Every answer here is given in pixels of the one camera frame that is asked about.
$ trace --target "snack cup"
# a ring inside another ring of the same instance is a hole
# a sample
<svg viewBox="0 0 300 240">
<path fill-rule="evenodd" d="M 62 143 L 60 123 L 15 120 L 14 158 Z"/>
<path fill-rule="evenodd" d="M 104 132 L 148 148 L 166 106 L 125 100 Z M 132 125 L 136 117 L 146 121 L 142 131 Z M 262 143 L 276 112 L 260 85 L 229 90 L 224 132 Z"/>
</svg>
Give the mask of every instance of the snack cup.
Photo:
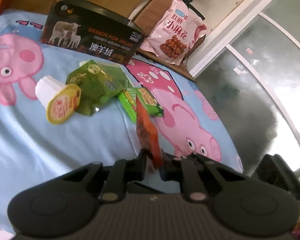
<svg viewBox="0 0 300 240">
<path fill-rule="evenodd" d="M 65 85 L 50 76 L 44 76 L 35 87 L 38 100 L 46 109 L 50 123 L 66 121 L 80 103 L 81 89 L 76 84 Z"/>
</svg>

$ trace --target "sheep image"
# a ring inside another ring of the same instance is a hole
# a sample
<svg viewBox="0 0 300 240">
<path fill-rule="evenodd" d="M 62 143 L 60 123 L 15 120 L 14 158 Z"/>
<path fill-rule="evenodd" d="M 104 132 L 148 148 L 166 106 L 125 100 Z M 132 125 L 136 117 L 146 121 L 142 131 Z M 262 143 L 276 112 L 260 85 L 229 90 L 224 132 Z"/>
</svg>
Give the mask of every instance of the sheep image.
<svg viewBox="0 0 300 240">
<path fill-rule="evenodd" d="M 64 39 L 63 45 L 65 45 L 67 40 L 69 38 L 71 38 L 72 33 L 74 33 L 74 34 L 77 33 L 78 27 L 80 27 L 80 26 L 81 25 L 79 25 L 77 23 L 57 22 L 55 24 L 55 26 L 53 27 L 52 36 L 51 36 L 50 40 L 54 40 L 55 38 L 60 36 L 60 33 L 63 33 L 63 31 L 67 31 L 66 36 L 64 36 L 62 38 L 62 39 Z"/>
<path fill-rule="evenodd" d="M 79 35 L 75 35 L 75 33 L 72 33 L 71 34 L 71 40 L 70 40 L 70 43 L 68 45 L 68 48 L 70 47 L 71 43 L 72 43 L 71 49 L 73 49 L 73 46 L 75 48 L 77 48 L 79 43 L 80 43 L 80 40 L 81 40 L 81 37 Z"/>
<path fill-rule="evenodd" d="M 54 44 L 54 40 L 55 38 L 59 38 L 59 41 L 58 41 L 58 46 L 60 45 L 61 41 L 66 37 L 67 33 L 69 31 L 67 30 L 62 30 L 61 32 L 59 31 L 55 31 L 52 33 L 52 36 L 50 37 L 49 39 L 49 44 Z"/>
</svg>

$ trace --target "green plastic wrapper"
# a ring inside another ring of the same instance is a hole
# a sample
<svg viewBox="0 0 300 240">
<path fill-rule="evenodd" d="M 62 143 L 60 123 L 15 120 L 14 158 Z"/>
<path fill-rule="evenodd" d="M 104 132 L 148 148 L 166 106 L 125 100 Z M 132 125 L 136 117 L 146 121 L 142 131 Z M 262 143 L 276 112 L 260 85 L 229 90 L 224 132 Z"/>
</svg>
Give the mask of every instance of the green plastic wrapper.
<svg viewBox="0 0 300 240">
<path fill-rule="evenodd" d="M 81 88 L 80 104 L 76 112 L 83 115 L 93 115 L 109 99 L 125 90 L 124 85 L 131 86 L 119 66 L 108 66 L 93 60 L 68 75 L 66 84 L 71 83 Z"/>
<path fill-rule="evenodd" d="M 163 109 L 147 88 L 127 88 L 118 98 L 130 119 L 136 123 L 136 98 L 139 98 L 150 116 L 163 116 Z"/>
</svg>

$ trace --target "ribbed gray panel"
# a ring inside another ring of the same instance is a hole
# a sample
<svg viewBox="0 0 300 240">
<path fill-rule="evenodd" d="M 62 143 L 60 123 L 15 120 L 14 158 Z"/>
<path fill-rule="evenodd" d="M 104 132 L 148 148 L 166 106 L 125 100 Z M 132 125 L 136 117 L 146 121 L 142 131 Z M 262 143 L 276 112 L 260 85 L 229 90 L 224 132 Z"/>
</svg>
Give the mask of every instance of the ribbed gray panel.
<svg viewBox="0 0 300 240">
<path fill-rule="evenodd" d="M 34 240 L 16 236 L 15 240 Z M 205 205 L 188 203 L 179 194 L 127 194 L 116 204 L 101 206 L 82 230 L 50 240 L 252 240 L 224 228 Z M 292 240 L 291 235 L 262 238 Z"/>
</svg>

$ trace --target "pink snack bag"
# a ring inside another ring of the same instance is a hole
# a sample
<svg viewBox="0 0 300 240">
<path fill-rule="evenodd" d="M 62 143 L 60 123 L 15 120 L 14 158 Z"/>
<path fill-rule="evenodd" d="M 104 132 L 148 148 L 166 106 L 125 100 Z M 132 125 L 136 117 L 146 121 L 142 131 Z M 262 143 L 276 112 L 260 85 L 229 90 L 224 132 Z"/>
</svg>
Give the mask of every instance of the pink snack bag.
<svg viewBox="0 0 300 240">
<path fill-rule="evenodd" d="M 173 0 L 141 49 L 170 64 L 179 65 L 194 43 L 207 33 L 203 21 L 182 0 Z"/>
</svg>

